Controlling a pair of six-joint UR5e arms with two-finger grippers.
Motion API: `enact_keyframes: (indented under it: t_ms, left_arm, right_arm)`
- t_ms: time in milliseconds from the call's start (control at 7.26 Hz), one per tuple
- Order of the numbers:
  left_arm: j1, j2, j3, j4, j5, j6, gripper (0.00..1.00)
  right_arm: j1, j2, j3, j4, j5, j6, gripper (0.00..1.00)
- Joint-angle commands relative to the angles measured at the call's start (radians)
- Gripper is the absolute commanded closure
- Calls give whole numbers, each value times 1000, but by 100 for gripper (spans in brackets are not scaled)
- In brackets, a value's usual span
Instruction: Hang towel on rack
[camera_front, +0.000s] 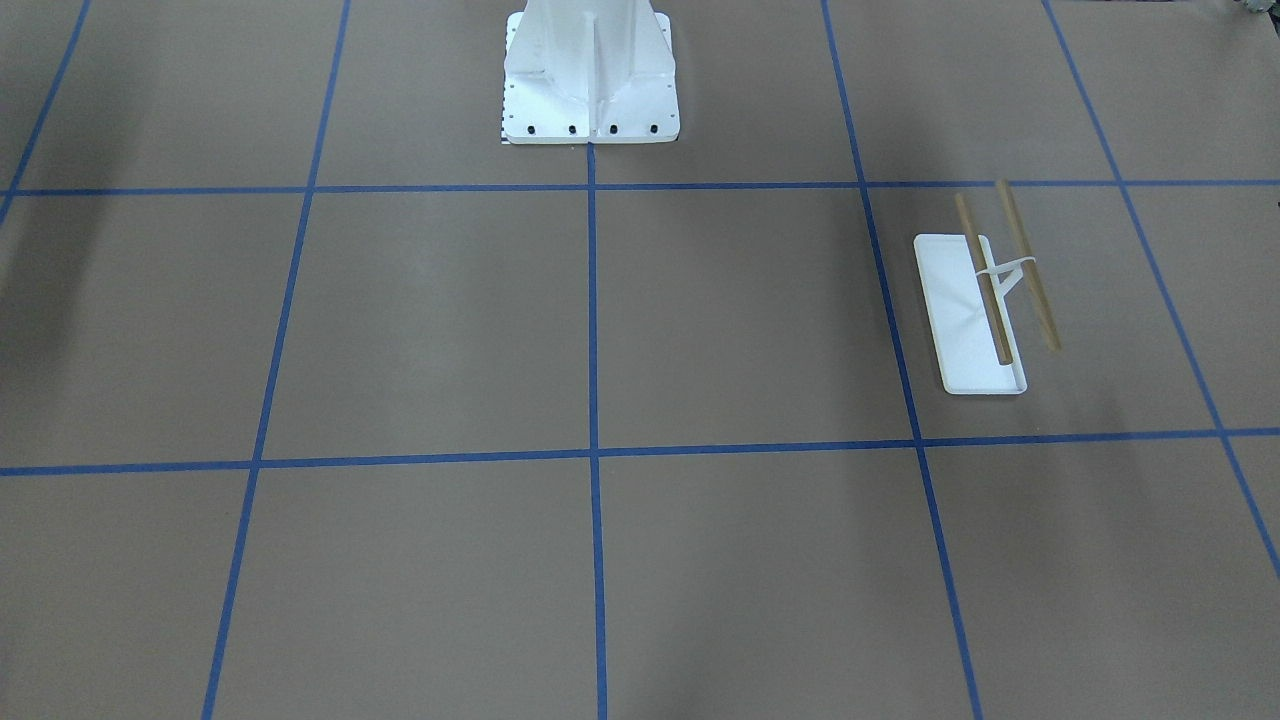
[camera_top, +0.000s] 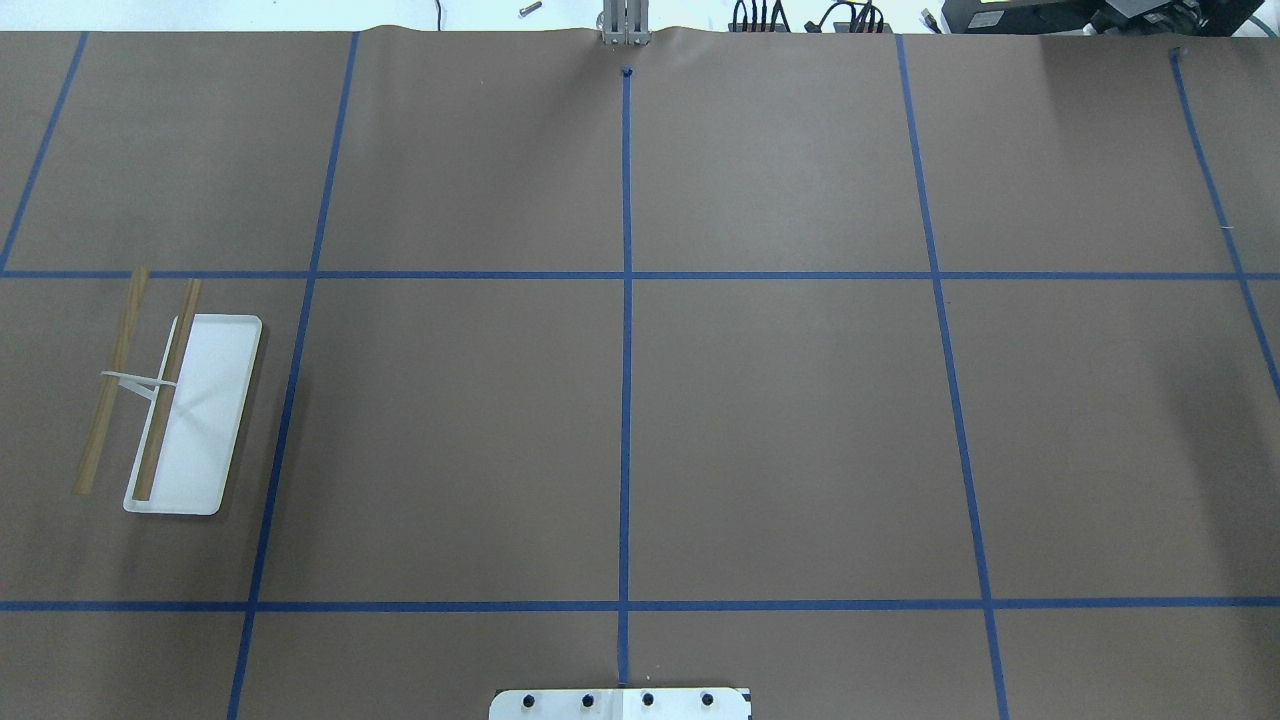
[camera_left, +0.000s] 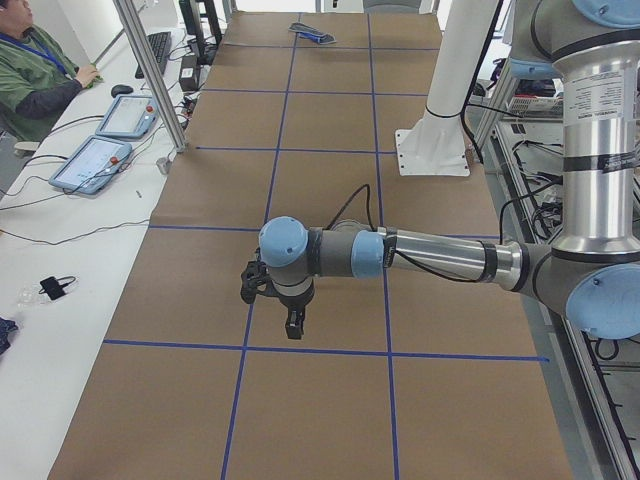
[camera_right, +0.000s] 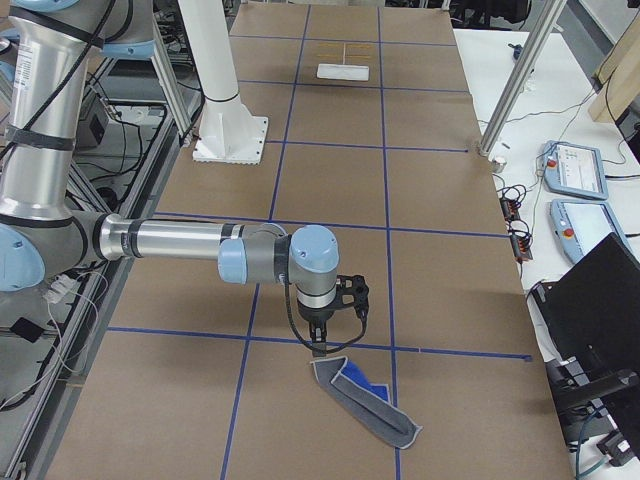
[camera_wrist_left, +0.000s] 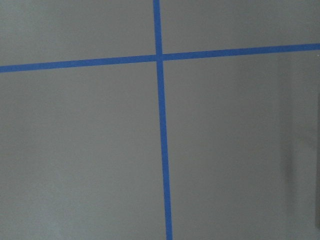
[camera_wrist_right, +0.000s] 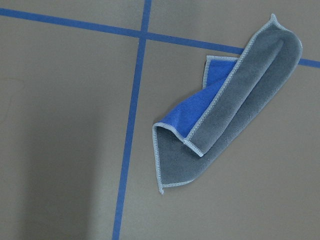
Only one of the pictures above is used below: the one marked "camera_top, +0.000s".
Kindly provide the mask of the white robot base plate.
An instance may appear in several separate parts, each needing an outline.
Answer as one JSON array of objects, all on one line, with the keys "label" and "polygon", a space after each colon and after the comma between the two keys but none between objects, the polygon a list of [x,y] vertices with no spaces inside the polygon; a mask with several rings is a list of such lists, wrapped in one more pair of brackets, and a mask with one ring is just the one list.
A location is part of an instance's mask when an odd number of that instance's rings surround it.
[{"label": "white robot base plate", "polygon": [[751,719],[750,691],[730,687],[512,689],[489,719]]}]

